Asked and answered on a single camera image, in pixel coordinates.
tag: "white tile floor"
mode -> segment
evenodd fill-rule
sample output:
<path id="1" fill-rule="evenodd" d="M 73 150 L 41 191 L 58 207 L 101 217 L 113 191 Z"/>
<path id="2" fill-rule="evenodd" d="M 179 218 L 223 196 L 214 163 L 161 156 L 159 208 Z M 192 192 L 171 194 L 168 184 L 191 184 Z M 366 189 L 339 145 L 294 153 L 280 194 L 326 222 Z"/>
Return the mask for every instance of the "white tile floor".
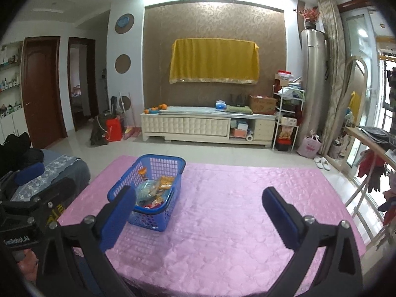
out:
<path id="1" fill-rule="evenodd" d="M 140 136 L 137 139 L 112 142 L 100 147 L 90 147 L 90 133 L 91 128 L 87 126 L 76 133 L 72 133 L 68 138 L 53 145 L 50 149 L 83 159 L 90 168 L 91 180 L 120 155 L 140 156 L 148 153 L 180 156 L 187 162 L 193 163 L 256 167 L 316 167 L 312 159 L 306 159 L 294 153 L 281 153 L 256 146 L 190 142 L 165 143 L 162 138 L 154 137 L 150 137 L 147 142 L 143 142 Z M 355 192 L 355 186 L 335 168 L 330 171 L 322 170 L 322 173 L 335 188 L 343 202 L 346 202 Z M 358 198 L 359 196 L 349 206 L 350 212 L 357 204 Z M 382 224 L 365 200 L 360 212 L 375 235 L 381 229 Z M 365 243 L 368 243 L 370 238 L 357 217 L 355 217 L 355 222 Z"/>

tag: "circular wall decoration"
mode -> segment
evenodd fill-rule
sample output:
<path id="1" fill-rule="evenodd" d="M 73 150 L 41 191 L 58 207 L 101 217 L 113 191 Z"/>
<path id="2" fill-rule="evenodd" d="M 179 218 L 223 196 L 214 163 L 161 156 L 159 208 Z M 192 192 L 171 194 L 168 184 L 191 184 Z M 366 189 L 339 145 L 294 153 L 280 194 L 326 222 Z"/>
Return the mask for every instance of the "circular wall decoration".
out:
<path id="1" fill-rule="evenodd" d="M 133 17 L 133 15 L 130 13 L 126 13 L 118 18 L 115 30 L 119 34 L 126 33 L 132 28 L 134 23 L 135 18 Z"/>
<path id="2" fill-rule="evenodd" d="M 128 71 L 129 67 L 131 66 L 131 59 L 126 54 L 122 54 L 118 56 L 116 59 L 116 70 L 120 74 L 124 74 Z"/>

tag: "quilted pink cover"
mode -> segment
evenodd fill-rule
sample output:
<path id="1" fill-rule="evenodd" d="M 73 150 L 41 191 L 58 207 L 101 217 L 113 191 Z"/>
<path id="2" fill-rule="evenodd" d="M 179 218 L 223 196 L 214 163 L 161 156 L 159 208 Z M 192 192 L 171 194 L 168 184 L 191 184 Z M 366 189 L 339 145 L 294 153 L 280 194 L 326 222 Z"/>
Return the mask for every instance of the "quilted pink cover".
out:
<path id="1" fill-rule="evenodd" d="M 136 157 L 113 161 L 67 208 L 60 223 L 96 215 L 106 195 Z M 360 255 L 363 240 L 336 191 L 318 169 L 241 167 L 188 163 L 181 193 L 164 232 L 127 223 L 113 249 L 114 268 L 134 286 L 172 296 L 244 296 L 265 292 L 292 256 L 261 205 L 274 186 L 302 215 L 319 222 L 348 220 Z M 310 286 L 316 254 L 299 293 Z"/>

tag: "bolt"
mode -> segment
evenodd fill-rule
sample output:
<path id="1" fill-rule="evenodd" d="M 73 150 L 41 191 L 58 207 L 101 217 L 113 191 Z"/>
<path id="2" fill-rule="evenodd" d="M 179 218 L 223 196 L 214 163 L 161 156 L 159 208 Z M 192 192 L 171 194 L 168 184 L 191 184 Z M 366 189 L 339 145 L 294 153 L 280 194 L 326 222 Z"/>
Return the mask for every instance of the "bolt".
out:
<path id="1" fill-rule="evenodd" d="M 341 226 L 345 229 L 349 229 L 350 228 L 350 223 L 346 220 L 342 220 L 341 221 Z"/>
<path id="2" fill-rule="evenodd" d="M 51 221 L 51 222 L 49 223 L 49 228 L 50 228 L 51 230 L 55 230 L 57 227 L 58 227 L 58 222 L 56 222 L 56 221 Z"/>
<path id="3" fill-rule="evenodd" d="M 27 218 L 27 223 L 28 223 L 29 225 L 33 225 L 35 222 L 36 222 L 36 220 L 34 219 L 34 217 L 29 217 L 29 218 Z"/>
<path id="4" fill-rule="evenodd" d="M 86 224 L 94 223 L 94 221 L 95 221 L 95 217 L 94 217 L 93 215 L 87 215 L 87 216 L 84 218 L 84 222 L 85 222 Z"/>
<path id="5" fill-rule="evenodd" d="M 308 223 L 308 224 L 312 224 L 312 223 L 314 223 L 316 220 L 315 220 L 315 218 L 312 216 L 312 215 L 306 215 L 305 217 L 304 217 L 304 222 L 305 223 Z"/>

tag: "white shoe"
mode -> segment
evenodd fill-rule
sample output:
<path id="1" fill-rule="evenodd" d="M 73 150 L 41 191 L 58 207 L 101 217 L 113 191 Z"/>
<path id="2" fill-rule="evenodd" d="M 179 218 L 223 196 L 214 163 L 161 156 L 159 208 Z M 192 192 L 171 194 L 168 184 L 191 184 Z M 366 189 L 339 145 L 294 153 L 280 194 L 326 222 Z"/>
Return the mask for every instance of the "white shoe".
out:
<path id="1" fill-rule="evenodd" d="M 322 158 L 319 157 L 319 156 L 317 156 L 317 157 L 314 158 L 314 161 L 315 161 L 315 163 L 316 163 L 316 166 L 319 167 L 320 169 L 323 168 L 323 164 L 322 164 L 322 162 L 321 162 L 321 159 L 322 159 Z"/>
<path id="2" fill-rule="evenodd" d="M 329 162 L 327 162 L 327 160 L 324 157 L 320 159 L 320 162 L 322 163 L 322 166 L 326 171 L 329 171 L 331 169 Z"/>

